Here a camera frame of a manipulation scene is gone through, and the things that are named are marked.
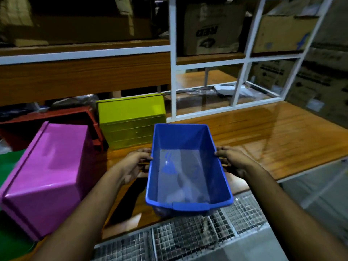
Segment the white metal frame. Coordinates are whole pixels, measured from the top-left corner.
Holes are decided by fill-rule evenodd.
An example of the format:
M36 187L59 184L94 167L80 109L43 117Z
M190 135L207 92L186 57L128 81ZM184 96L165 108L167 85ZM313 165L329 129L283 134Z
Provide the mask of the white metal frame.
M81 58L96 58L96 57L110 57L110 56L121 56L121 55L134 55L134 54L144 54L144 53L158 53L158 52L170 52L171 61L171 111L172 117L167 118L167 122L174 122L185 120L189 118L195 118L210 114L216 114L221 112L232 111L236 109L248 108L252 106L258 106L268 103L275 103L285 99L291 84L293 83L298 70L311 46L311 43L324 19L325 14L330 7L332 0L324 0L320 10L319 19L316 23L311 36L308 39L307 45L300 54L292 55L276 55L268 57L251 57L251 52L254 47L254 41L256 34L259 29L260 20L263 13L263 7L266 0L258 0L256 10L253 16L253 21L249 30L249 36L245 48L245 58L242 59L231 59L225 61L213 61L213 62L203 62L195 64L186 65L176 65L176 0L169 0L169 33L170 33L170 45L162 46L152 46L152 47L136 47L136 48L118 48L118 49L104 49L104 50L90 50L90 51L76 51L76 52L58 52L58 53L47 53L47 54L35 54L35 55L19 55L19 56L2 56L0 57L0 65L11 65L11 64L22 64L22 63L32 63L32 62L43 62L43 61L61 61L61 60L71 60L71 59L81 59ZM259 61L273 61L281 59L292 59L295 58L295 64L290 72L290 75L285 83L285 86L280 95L275 94L269 90L264 91L271 93L275 98L254 101L250 103L237 104L239 91L242 84L247 81L251 66L253 62ZM232 97L229 107L221 107L216 109L210 109L206 111L199 111L195 113L189 113L184 115L176 115L176 92L179 91L176 88L176 71L205 68L205 78L202 87L207 87L208 72L210 67L232 65L232 64L243 64L240 74L238 75L235 94Z

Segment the right hand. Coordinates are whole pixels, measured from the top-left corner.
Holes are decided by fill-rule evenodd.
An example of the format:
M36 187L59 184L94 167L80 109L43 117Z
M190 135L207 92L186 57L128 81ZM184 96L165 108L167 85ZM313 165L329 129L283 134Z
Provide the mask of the right hand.
M217 146L215 155L222 158L221 163L226 164L227 171L234 173L237 177L244 178L248 168L258 165L254 160L238 149L230 146Z

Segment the bin handle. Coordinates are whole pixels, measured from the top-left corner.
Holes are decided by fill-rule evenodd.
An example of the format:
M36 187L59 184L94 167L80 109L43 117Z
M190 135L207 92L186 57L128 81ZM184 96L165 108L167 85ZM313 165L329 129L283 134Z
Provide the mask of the bin handle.
M180 210L182 212L191 212L191 211L204 211L210 210L209 203L185 203L185 202L173 202L173 209Z

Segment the pink plastic bin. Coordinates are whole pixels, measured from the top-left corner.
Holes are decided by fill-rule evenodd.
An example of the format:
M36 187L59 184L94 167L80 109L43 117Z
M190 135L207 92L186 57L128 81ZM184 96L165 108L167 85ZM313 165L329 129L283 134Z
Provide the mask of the pink plastic bin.
M44 122L0 188L1 208L32 239L42 239L98 181L94 158L88 126Z

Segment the shelf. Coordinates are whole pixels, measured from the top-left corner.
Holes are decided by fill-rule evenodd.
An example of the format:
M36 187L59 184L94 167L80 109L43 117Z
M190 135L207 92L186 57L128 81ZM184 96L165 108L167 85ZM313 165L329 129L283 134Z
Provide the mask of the shelf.
M245 58L245 55L241 52L177 57L176 65L187 65L187 64L195 64L195 63L214 62L214 61L227 61L231 59L241 59L241 58Z
M169 40L153 39L153 40L131 40L119 42L104 42L104 43L86 43L86 44L71 44L71 45L48 45L37 47L23 48L0 48L0 56L18 56L18 55L33 55L59 52L76 52L101 49L116 49L116 48L139 48L139 47L154 47L169 45Z

